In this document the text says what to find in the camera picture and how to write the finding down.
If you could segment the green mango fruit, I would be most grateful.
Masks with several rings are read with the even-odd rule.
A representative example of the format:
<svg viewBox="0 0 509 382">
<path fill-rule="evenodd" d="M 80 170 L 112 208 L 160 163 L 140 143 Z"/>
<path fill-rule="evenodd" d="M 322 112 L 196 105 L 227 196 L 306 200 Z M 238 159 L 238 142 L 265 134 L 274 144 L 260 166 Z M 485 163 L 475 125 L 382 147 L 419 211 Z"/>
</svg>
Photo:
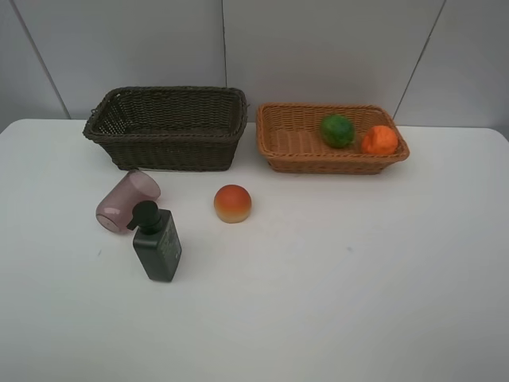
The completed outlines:
<svg viewBox="0 0 509 382">
<path fill-rule="evenodd" d="M 321 120 L 322 140 L 332 148 L 345 148 L 355 140 L 353 123 L 342 115 L 327 115 Z"/>
</svg>

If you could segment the dark brown wicker basket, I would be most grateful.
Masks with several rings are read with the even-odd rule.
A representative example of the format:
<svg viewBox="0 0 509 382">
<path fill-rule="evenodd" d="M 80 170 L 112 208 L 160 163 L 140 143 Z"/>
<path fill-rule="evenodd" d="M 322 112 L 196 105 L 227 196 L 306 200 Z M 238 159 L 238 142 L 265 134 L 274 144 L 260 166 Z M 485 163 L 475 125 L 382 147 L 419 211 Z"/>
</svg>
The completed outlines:
<svg viewBox="0 0 509 382">
<path fill-rule="evenodd" d="M 121 170 L 228 170 L 247 125 L 238 88 L 125 87 L 108 92 L 83 134 Z"/>
</svg>

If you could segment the orange tangerine fruit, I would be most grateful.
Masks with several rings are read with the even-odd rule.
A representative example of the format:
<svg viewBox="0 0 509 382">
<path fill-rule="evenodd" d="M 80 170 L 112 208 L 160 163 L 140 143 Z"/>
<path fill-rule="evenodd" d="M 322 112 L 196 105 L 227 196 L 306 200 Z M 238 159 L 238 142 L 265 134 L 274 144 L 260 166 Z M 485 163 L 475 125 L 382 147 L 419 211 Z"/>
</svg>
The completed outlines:
<svg viewBox="0 0 509 382">
<path fill-rule="evenodd" d="M 398 136 L 388 126 L 373 126 L 363 137 L 361 150 L 364 154 L 392 155 L 398 148 Z"/>
</svg>

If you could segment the red yellow peach fruit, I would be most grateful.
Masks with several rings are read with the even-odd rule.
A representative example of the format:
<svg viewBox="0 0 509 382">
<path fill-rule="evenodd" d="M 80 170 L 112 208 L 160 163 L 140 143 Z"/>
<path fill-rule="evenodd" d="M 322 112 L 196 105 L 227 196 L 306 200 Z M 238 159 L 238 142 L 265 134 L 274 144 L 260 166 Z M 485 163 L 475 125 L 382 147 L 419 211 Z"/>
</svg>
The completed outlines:
<svg viewBox="0 0 509 382">
<path fill-rule="evenodd" d="M 251 214 L 251 195 L 240 185 L 225 185 L 214 197 L 216 215 L 225 223 L 245 221 Z"/>
</svg>

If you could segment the light orange wicker basket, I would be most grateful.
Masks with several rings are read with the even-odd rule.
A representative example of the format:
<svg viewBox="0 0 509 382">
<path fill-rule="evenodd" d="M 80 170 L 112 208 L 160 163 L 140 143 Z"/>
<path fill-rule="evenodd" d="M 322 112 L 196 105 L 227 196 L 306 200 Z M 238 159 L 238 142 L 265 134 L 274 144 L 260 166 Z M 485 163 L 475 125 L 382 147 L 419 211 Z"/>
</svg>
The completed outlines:
<svg viewBox="0 0 509 382">
<path fill-rule="evenodd" d="M 320 124 L 329 115 L 341 115 L 352 122 L 352 144 L 332 148 L 324 142 Z M 389 127 L 398 138 L 391 155 L 361 150 L 364 135 L 378 125 Z M 260 154 L 273 170 L 283 173 L 377 174 L 410 156 L 393 119 L 375 105 L 263 103 L 257 111 L 256 134 Z"/>
</svg>

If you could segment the dark green pump bottle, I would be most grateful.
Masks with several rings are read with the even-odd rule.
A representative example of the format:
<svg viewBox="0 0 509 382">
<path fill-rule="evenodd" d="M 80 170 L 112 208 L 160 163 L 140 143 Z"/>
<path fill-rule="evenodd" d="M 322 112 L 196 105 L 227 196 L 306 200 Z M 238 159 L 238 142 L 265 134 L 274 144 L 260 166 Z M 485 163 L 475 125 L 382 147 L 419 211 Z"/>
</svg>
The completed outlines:
<svg viewBox="0 0 509 382">
<path fill-rule="evenodd" d="M 141 201 L 126 228 L 135 231 L 133 248 L 148 278 L 171 283 L 182 252 L 172 213 L 159 209 L 155 201 Z"/>
</svg>

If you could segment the translucent purple plastic cup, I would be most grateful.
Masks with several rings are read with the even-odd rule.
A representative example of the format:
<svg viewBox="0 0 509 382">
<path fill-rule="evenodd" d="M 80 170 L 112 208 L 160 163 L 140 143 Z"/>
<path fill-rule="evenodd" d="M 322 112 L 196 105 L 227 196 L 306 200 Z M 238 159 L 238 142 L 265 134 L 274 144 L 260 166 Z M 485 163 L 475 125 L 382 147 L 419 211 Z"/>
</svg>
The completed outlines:
<svg viewBox="0 0 509 382">
<path fill-rule="evenodd" d="M 95 210 L 97 221 L 108 231 L 123 234 L 132 220 L 133 207 L 161 196 L 157 182 L 140 170 L 131 170 L 103 198 Z"/>
</svg>

